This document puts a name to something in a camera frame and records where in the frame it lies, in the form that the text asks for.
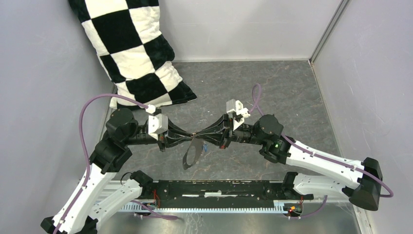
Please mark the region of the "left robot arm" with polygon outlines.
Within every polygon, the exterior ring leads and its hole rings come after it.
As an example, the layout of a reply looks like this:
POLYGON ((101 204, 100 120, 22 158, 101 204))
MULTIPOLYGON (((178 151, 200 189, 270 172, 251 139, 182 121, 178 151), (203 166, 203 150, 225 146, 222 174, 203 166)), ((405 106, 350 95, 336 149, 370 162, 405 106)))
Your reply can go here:
POLYGON ((157 113, 139 125, 131 110, 115 110, 106 122, 106 132, 87 158, 82 182, 54 216, 45 218, 41 227, 48 234, 96 234, 103 224, 132 200, 152 195, 151 178, 142 171, 132 174, 119 189, 100 202, 98 197, 132 156, 130 145, 158 144, 161 150, 193 134, 173 125, 167 116, 157 113))

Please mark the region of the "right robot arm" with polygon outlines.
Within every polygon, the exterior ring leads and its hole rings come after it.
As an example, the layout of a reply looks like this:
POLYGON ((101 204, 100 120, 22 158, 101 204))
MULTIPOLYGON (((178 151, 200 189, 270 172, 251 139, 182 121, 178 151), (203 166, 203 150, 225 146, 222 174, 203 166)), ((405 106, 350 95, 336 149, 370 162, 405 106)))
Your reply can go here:
POLYGON ((253 125, 237 124, 236 120, 224 114, 209 127, 193 133, 192 136, 208 141, 221 149, 231 142, 260 145, 259 153, 272 163, 306 168, 318 173, 324 181, 299 182, 300 175, 288 179, 281 186, 282 195, 294 199, 299 194, 313 194, 315 191, 327 194, 336 190, 348 197, 360 208, 377 211, 381 189, 384 187, 380 164, 367 157, 363 161, 338 157, 313 149, 283 134, 281 125, 274 115, 263 115, 253 125))

